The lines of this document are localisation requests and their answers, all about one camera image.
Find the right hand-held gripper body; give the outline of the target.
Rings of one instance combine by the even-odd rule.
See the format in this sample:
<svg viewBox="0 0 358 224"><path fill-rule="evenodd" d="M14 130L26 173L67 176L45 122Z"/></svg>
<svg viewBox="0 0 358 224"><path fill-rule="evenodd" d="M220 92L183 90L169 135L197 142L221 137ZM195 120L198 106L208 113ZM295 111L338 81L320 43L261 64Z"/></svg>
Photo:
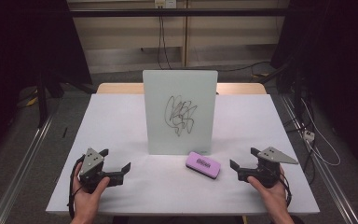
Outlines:
<svg viewBox="0 0 358 224"><path fill-rule="evenodd" d="M280 180L282 163L298 164L297 160L275 147L267 147L259 151L257 167L254 169L240 167L237 172L239 181L248 182L247 178L253 176L265 188L270 189Z"/></svg>

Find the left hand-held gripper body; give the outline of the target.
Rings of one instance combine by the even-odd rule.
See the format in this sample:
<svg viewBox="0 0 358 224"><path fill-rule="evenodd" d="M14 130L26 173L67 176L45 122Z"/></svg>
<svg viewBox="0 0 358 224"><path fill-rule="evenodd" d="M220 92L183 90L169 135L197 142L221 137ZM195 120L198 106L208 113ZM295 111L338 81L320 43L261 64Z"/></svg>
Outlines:
<svg viewBox="0 0 358 224"><path fill-rule="evenodd" d="M93 148L89 148L84 157L83 164L81 166L79 177L81 185L89 192L92 193L96 190L98 184L105 177L110 179L108 186L115 187L122 185L124 178L119 177L120 171L107 173L103 171L104 157L95 151Z"/></svg>

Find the purple whiteboard eraser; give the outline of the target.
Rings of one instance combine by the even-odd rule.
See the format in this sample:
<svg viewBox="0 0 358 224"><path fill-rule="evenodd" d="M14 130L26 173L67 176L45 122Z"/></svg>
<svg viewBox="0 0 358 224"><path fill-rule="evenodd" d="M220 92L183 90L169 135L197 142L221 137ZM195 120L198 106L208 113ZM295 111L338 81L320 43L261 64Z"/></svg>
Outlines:
<svg viewBox="0 0 358 224"><path fill-rule="evenodd" d="M220 173L221 164L196 152L190 152L186 159L186 167L211 179L216 179Z"/></svg>

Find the person's right hand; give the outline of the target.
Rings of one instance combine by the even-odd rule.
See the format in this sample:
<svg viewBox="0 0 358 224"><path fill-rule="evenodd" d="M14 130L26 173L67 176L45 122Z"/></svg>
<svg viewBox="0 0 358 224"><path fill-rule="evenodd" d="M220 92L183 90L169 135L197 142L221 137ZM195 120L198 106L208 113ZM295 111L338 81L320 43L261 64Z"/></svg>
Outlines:
<svg viewBox="0 0 358 224"><path fill-rule="evenodd" d="M250 185L255 188L268 211L268 216L278 214L289 214L286 205L286 193L282 183L277 183L274 187L265 188L255 177L247 178Z"/></svg>

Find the person's left hand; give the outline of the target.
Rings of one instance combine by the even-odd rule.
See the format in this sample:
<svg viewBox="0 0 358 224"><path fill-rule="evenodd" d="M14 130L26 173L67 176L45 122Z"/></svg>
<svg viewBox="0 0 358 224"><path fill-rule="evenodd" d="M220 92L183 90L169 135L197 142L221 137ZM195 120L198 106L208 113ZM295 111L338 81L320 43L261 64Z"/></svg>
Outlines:
<svg viewBox="0 0 358 224"><path fill-rule="evenodd" d="M110 179L105 177L100 181L96 190L92 193L88 193L85 189L81 188L81 184L78 180L78 174L82 163L79 163L75 169L75 176L73 178L73 193L75 202L75 215L74 217L94 217L96 218L100 199L109 184Z"/></svg>

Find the white table cover sheet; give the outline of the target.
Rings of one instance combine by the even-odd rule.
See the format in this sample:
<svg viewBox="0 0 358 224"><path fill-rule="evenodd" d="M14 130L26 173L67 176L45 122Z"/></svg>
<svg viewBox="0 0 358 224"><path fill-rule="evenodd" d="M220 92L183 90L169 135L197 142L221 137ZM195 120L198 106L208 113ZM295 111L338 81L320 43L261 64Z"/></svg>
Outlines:
<svg viewBox="0 0 358 224"><path fill-rule="evenodd" d="M76 135L47 212L68 212L70 174L88 148L108 149L104 170L130 166L124 182L107 189L99 211L124 216L258 215L266 209L256 190L240 181L229 166L257 163L250 150L275 147L290 157L296 153L267 94L217 96L212 159L221 170L211 179L186 168L179 155L151 155L147 150L145 100L139 94L95 94Z"/></svg>

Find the black metal stand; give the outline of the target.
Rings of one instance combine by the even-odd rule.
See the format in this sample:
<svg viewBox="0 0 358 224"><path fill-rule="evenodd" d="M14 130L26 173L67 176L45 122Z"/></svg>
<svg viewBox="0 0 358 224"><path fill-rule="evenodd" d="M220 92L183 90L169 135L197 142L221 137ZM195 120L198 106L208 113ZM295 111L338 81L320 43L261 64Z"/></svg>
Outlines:
<svg viewBox="0 0 358 224"><path fill-rule="evenodd" d="M47 94L53 98L61 98L63 96L63 89L60 85L57 76L49 71L43 70L38 75L37 80L37 99L39 103L39 124L38 127L42 128L48 119L48 105Z"/></svg>
<svg viewBox="0 0 358 224"><path fill-rule="evenodd" d="M301 115L302 82L299 65L294 62L284 63L271 74L267 75L266 77L262 77L259 80L259 83L266 84L272 79L276 81L278 92L291 92L294 95L295 115L299 117Z"/></svg>

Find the upright white whiteboard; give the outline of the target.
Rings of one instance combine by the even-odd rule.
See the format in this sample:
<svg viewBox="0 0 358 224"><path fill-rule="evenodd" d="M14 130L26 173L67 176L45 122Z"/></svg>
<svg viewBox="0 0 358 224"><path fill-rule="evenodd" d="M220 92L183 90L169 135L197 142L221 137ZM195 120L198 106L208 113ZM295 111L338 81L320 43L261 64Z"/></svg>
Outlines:
<svg viewBox="0 0 358 224"><path fill-rule="evenodd" d="M154 155L208 155L218 73L144 70L148 150Z"/></svg>

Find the black curtain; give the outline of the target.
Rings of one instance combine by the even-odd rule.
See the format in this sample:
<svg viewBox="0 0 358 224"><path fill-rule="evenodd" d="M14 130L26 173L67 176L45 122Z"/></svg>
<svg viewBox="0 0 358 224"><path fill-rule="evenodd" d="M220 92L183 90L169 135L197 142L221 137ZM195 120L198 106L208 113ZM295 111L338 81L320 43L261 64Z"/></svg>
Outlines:
<svg viewBox="0 0 358 224"><path fill-rule="evenodd" d="M290 9L310 14L284 19L270 64L295 57L300 41L306 83L358 160L358 0L289 0Z"/></svg>
<svg viewBox="0 0 358 224"><path fill-rule="evenodd" d="M0 141L22 89L44 81L90 84L90 70L68 0L0 0Z"/></svg>

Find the black horizontal bar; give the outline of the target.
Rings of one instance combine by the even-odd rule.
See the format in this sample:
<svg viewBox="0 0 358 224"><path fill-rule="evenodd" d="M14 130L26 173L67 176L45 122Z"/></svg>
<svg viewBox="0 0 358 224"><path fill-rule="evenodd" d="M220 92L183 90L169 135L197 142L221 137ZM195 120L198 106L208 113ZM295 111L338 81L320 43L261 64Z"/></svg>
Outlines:
<svg viewBox="0 0 358 224"><path fill-rule="evenodd" d="M292 10L283 8L256 9L210 9L210 8L177 8L177 9L72 9L73 17L213 17L213 16L286 16Z"/></svg>

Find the metal floor rail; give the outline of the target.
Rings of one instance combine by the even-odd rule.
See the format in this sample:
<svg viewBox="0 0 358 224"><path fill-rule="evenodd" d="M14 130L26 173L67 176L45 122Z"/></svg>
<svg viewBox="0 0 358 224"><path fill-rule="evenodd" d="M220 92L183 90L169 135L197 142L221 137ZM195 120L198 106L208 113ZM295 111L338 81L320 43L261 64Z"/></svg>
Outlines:
<svg viewBox="0 0 358 224"><path fill-rule="evenodd" d="M344 191L338 184L335 179L333 173L331 172L331 167L338 167L341 164L341 158L337 153L336 149L332 146L332 144L326 139L326 137L321 133L318 126L315 124L314 118L310 113L310 109L305 103L303 99L301 99L301 105L305 107L305 114L310 119L310 123L314 128L315 133L320 136L323 141L331 148L334 154L337 156L337 162L328 161L326 158L322 156L319 148L313 146L312 143L303 139L303 132L307 129L305 128L305 124L299 120L299 117L295 115L294 103L287 95L281 95L282 103L286 108L287 113L289 114L292 122L296 127L296 131L298 132L300 138L305 143L306 149L310 154L314 162L315 169L319 172L321 179L327 187L329 194L331 195L337 210L341 214L346 224L358 224L358 216L356 215L349 199L345 195Z"/></svg>
<svg viewBox="0 0 358 224"><path fill-rule="evenodd" d="M16 173L9 182L9 185L0 200L0 224L6 223L7 217L21 191L30 167L34 163L34 159L43 144L57 110L58 107L53 107L50 114L42 122L42 125L36 129L34 138L28 146L20 166L17 168Z"/></svg>

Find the white wall socket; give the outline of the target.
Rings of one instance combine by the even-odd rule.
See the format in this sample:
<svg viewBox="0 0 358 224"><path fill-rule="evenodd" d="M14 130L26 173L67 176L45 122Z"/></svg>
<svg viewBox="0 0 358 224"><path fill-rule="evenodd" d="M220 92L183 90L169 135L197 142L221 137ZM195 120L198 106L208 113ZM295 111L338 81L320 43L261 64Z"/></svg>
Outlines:
<svg viewBox="0 0 358 224"><path fill-rule="evenodd" d="M176 0L155 0L155 8L177 8Z"/></svg>

